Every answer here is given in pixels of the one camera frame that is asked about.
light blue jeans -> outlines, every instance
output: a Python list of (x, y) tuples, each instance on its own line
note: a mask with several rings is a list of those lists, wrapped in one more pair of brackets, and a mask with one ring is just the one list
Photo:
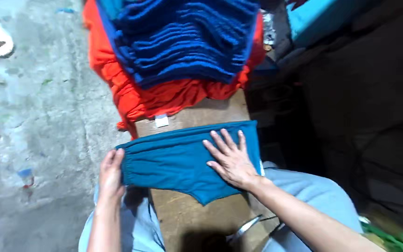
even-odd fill
[[(308, 203), (319, 211), (338, 220), (356, 232), (362, 233), (358, 214), (349, 196), (334, 181), (306, 173), (265, 169), (265, 176), (273, 183)], [(125, 197), (135, 194), (137, 197), (123, 203), (120, 211), (122, 251), (164, 252), (164, 242), (160, 232), (160, 223), (155, 210), (148, 200), (148, 191), (127, 186)], [(98, 190), (94, 193), (94, 203)], [(79, 240), (79, 252), (86, 252), (90, 237), (93, 214), (88, 217)], [(266, 252), (304, 252), (310, 249), (285, 226), (274, 232), (266, 243)]]

green cloth scrap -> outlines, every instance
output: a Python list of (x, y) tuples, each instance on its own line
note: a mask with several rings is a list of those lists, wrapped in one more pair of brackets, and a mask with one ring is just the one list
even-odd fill
[(403, 252), (403, 234), (398, 237), (394, 237), (378, 229), (375, 226), (363, 223), (363, 231), (365, 233), (375, 234), (383, 240), (383, 245), (389, 252)]

white label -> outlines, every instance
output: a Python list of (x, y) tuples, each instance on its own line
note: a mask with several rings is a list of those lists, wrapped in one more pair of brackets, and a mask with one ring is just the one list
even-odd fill
[(155, 116), (155, 125), (157, 128), (169, 125), (169, 119), (166, 114)]

stack of blue towels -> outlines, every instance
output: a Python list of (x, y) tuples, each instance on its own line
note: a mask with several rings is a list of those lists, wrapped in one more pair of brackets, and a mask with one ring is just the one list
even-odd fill
[(142, 89), (185, 78), (230, 83), (249, 57), (259, 11), (257, 0), (98, 0), (98, 5), (114, 28), (110, 34), (103, 20), (116, 56)]

stained floor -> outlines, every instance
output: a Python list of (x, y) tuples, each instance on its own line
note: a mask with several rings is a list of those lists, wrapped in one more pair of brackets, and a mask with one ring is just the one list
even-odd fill
[[(0, 59), (0, 251), (76, 251), (98, 164), (130, 140), (89, 68), (79, 0), (0, 0), (16, 44)], [(72, 8), (73, 14), (59, 12)], [(31, 168), (29, 189), (17, 172)]]

